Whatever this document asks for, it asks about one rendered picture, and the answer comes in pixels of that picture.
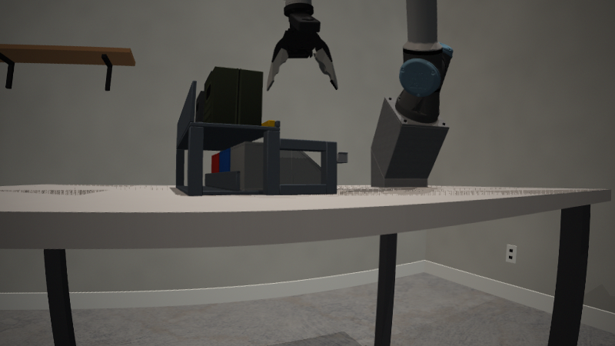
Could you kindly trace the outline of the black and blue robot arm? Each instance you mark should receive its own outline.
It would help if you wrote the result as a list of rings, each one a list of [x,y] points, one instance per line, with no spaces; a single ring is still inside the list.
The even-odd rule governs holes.
[[[434,123],[440,114],[440,90],[453,49],[437,41],[437,0],[406,0],[406,4],[407,42],[399,73],[404,90],[395,108],[410,120]],[[290,14],[290,23],[305,34],[319,32],[321,26],[309,14]]]

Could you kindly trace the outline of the red bin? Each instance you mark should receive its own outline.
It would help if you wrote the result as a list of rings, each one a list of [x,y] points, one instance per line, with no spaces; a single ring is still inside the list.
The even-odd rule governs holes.
[[[211,156],[211,173],[219,172],[219,153]]]

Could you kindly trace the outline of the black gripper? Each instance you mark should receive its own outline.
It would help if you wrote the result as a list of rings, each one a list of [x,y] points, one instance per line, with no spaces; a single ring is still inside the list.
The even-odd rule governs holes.
[[[290,14],[314,14],[314,7],[307,3],[293,3],[284,7],[284,15],[289,18]],[[299,32],[290,23],[290,28],[285,31],[284,37],[276,44],[271,62],[271,67],[267,82],[267,91],[274,82],[275,75],[279,72],[280,65],[285,63],[288,58],[310,58],[313,56],[312,50],[316,50],[314,57],[319,62],[320,70],[330,77],[330,82],[335,89],[337,79],[327,44],[320,38],[317,32],[305,34]],[[287,51],[286,51],[287,50]],[[326,73],[325,73],[326,72]]]

